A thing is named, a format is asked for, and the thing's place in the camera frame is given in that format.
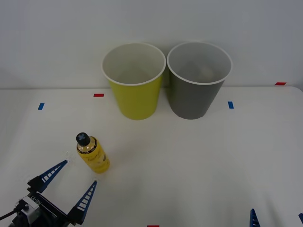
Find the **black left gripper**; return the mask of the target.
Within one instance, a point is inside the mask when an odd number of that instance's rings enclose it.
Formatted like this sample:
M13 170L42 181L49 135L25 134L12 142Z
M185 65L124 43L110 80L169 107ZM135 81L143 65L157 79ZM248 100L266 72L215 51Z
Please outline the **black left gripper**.
M39 194L47 188L50 182L67 163L68 160L66 159L34 177L27 183L29 186L27 190L30 192L28 195L29 198L40 208L39 217L31 224L32 227L68 227L70 223L72 225L83 224L97 186L97 181L92 183L68 215L57 208L43 195Z

